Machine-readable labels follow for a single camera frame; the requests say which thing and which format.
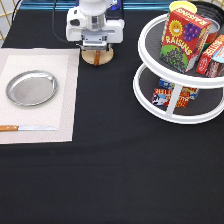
black tablecloth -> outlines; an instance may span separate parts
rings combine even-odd
[[[0,223],[221,224],[224,113],[198,125],[163,121],[133,92],[143,27],[164,12],[125,13],[113,60],[80,58],[73,141],[0,145]],[[57,12],[65,36],[67,12]],[[19,11],[5,48],[58,42],[51,12]]]

white paper mat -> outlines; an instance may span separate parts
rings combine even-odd
[[[0,132],[0,144],[71,141],[73,134],[78,49],[1,49],[0,125],[49,125],[57,131]],[[58,90],[49,101],[34,107],[14,105],[6,97],[8,82],[19,73],[45,70],[58,80]]]

butter knife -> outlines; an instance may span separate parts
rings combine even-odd
[[[31,125],[0,125],[0,131],[56,131],[57,128],[51,126],[31,126]]]

white robot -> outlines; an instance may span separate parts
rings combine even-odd
[[[106,50],[123,41],[124,20],[107,20],[105,12],[117,0],[80,0],[67,15],[66,37],[82,50]]]

cereal box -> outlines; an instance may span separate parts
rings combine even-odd
[[[209,63],[208,69],[206,71],[206,76],[209,78],[215,78],[220,76],[224,71],[224,46],[217,51],[212,60]]]
[[[189,71],[201,54],[211,24],[186,9],[172,11],[160,58],[182,73]]]
[[[159,86],[164,87],[165,89],[173,90],[175,87],[175,83],[171,83],[163,78],[160,78],[159,80]],[[198,96],[199,89],[198,88],[191,88],[191,87],[183,87],[183,92],[189,92],[190,99],[195,100],[195,98]]]
[[[168,106],[173,91],[167,89],[155,89],[152,104],[156,106]],[[176,107],[186,107],[190,99],[188,92],[181,92]]]
[[[211,66],[209,67],[209,72],[207,72],[208,66],[212,59],[212,56],[222,47],[224,46],[224,35],[220,35],[201,55],[200,61],[198,63],[197,72],[206,75],[208,77],[212,77],[210,74]]]

